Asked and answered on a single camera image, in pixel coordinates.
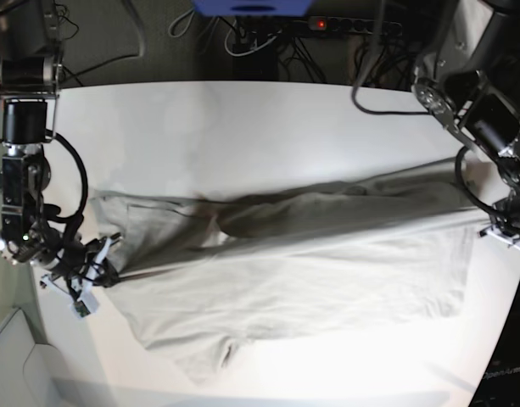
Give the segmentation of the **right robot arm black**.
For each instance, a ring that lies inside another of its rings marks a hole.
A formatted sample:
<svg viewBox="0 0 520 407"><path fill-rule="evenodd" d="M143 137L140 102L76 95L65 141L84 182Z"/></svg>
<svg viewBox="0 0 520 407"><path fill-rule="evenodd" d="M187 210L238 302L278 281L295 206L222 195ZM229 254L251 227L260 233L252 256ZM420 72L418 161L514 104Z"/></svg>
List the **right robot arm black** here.
<svg viewBox="0 0 520 407"><path fill-rule="evenodd" d="M120 236L81 241L87 206L86 167L75 148L55 129L63 42L54 6L41 1L0 1L0 253L12 264L45 270L41 284L70 299L79 315L97 305L93 287L119 281L107 255ZM60 144L79 172L77 210L62 216L46 203L51 167L44 147Z"/></svg>

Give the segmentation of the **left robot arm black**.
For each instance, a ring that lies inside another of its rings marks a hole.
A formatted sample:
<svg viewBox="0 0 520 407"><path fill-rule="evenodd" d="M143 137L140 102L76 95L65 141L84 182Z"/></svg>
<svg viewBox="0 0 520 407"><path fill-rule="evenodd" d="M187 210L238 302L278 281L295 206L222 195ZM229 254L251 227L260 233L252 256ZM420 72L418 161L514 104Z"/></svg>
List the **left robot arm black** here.
<svg viewBox="0 0 520 407"><path fill-rule="evenodd" d="M520 110L489 71L515 40L520 1L449 1L430 45L418 58L411 86L418 102L457 139L455 176L467 198L489 216L480 236L520 250ZM488 205L467 186L467 152L485 155L508 186Z"/></svg>

